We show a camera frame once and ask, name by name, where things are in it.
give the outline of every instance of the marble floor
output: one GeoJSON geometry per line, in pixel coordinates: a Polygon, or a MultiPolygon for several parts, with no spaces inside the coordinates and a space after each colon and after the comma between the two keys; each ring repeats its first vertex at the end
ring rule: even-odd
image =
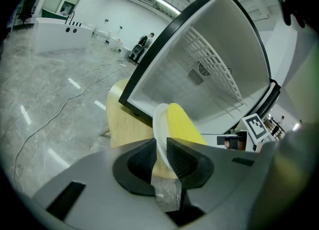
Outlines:
{"type": "Polygon", "coordinates": [[[0,162],[13,182],[14,159],[28,136],[61,113],[27,140],[17,158],[15,186],[33,194],[78,159],[110,146],[99,136],[106,121],[107,89],[129,78],[135,65],[117,62],[119,52],[91,39],[84,50],[34,54],[32,29],[14,31],[4,42],[0,62],[0,162]]]}

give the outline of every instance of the black office chair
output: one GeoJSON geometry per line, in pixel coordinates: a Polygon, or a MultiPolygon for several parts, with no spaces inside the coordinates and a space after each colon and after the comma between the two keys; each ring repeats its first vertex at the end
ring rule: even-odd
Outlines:
{"type": "Polygon", "coordinates": [[[32,17],[34,13],[34,9],[35,9],[35,7],[33,7],[34,4],[35,4],[35,0],[24,0],[21,12],[19,14],[19,19],[23,21],[22,24],[24,24],[24,22],[28,18],[32,17]]]}

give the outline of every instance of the white cable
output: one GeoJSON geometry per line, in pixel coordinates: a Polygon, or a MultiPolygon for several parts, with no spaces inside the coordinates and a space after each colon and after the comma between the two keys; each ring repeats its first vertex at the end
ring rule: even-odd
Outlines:
{"type": "Polygon", "coordinates": [[[80,93],[79,95],[68,98],[68,99],[65,101],[65,103],[63,104],[63,106],[61,107],[61,109],[60,109],[60,111],[58,112],[58,114],[56,114],[54,117],[52,117],[51,119],[49,119],[43,126],[41,126],[37,131],[35,131],[34,133],[32,133],[31,135],[29,135],[29,136],[25,139],[23,145],[21,146],[21,148],[19,149],[18,153],[17,153],[17,154],[15,155],[15,157],[14,157],[13,184],[14,184],[14,186],[15,186],[16,189],[17,189],[16,184],[15,184],[16,162],[17,162],[17,158],[18,158],[19,154],[21,153],[23,147],[25,146],[26,142],[27,142],[32,136],[34,136],[37,132],[39,132],[42,128],[44,128],[47,124],[49,124],[54,118],[56,118],[57,116],[59,116],[59,114],[60,114],[61,111],[63,110],[64,106],[66,105],[66,103],[67,103],[69,100],[83,95],[84,92],[85,92],[91,85],[97,83],[98,81],[102,81],[104,84],[110,86],[109,84],[107,84],[106,82],[104,82],[103,79],[105,79],[105,78],[107,78],[108,76],[110,76],[111,74],[113,74],[113,73],[115,73],[115,72],[117,72],[117,71],[123,70],[123,69],[124,69],[124,68],[122,68],[122,69],[117,69],[117,70],[113,71],[112,73],[110,73],[109,75],[107,75],[107,76],[105,76],[104,78],[101,78],[101,79],[100,79],[99,77],[97,77],[96,75],[94,75],[94,74],[91,72],[91,73],[93,74],[93,76],[96,77],[98,80],[96,80],[95,82],[93,82],[93,83],[91,83],[90,85],[88,85],[88,86],[86,87],[86,89],[85,89],[82,93],[80,93]]]}

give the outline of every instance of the small white table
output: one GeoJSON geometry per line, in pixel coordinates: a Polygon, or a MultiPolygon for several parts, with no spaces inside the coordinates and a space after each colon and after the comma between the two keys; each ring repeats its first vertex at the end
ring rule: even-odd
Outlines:
{"type": "Polygon", "coordinates": [[[123,46],[121,48],[120,59],[126,60],[129,57],[131,51],[132,49],[130,49],[129,47],[123,46]]]}
{"type": "Polygon", "coordinates": [[[123,46],[123,42],[119,41],[118,38],[112,37],[112,38],[110,39],[109,48],[110,48],[111,50],[114,50],[114,51],[119,50],[119,49],[122,48],[122,46],[123,46]]]}

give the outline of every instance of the green trim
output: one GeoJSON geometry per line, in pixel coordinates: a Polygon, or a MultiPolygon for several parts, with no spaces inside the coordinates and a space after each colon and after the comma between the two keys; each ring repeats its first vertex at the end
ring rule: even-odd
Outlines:
{"type": "Polygon", "coordinates": [[[52,13],[52,12],[47,11],[45,9],[42,9],[42,17],[56,18],[56,19],[62,19],[62,20],[66,20],[67,19],[67,17],[52,13]]]}

